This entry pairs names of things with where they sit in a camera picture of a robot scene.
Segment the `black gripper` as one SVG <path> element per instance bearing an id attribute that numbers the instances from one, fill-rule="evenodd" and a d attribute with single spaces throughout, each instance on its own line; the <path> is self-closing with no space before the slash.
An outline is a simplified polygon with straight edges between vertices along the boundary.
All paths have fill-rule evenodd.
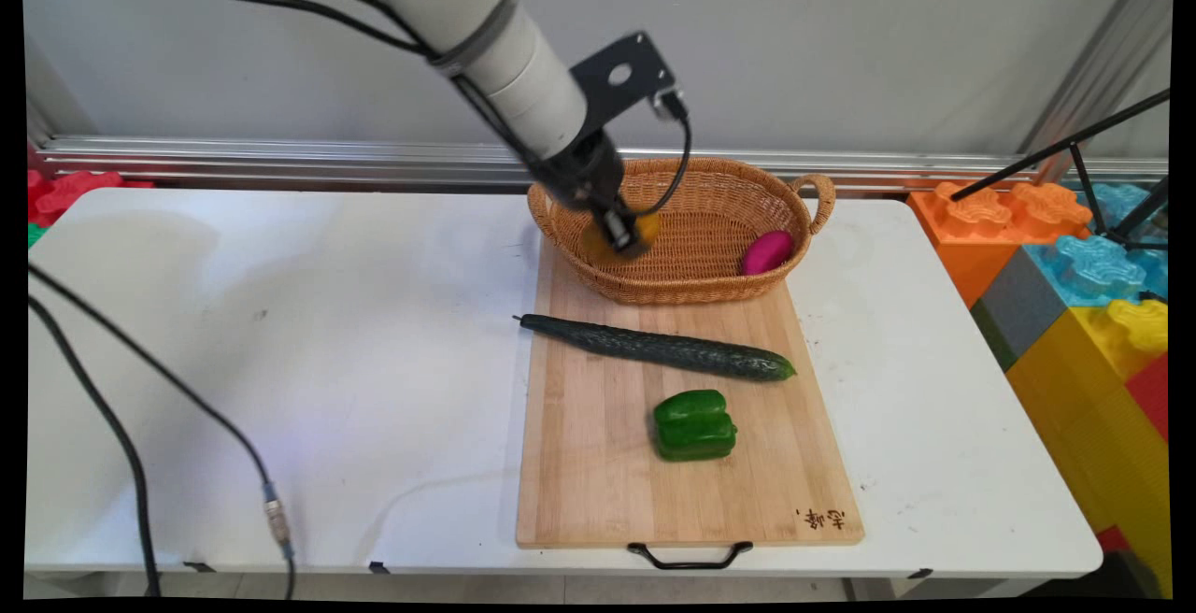
<path id="1" fill-rule="evenodd" d="M 576 137 L 555 157 L 533 163 L 533 179 L 569 212 L 602 217 L 602 237 L 614 252 L 640 258 L 652 249 L 652 212 L 620 196 L 624 164 L 604 129 Z"/>

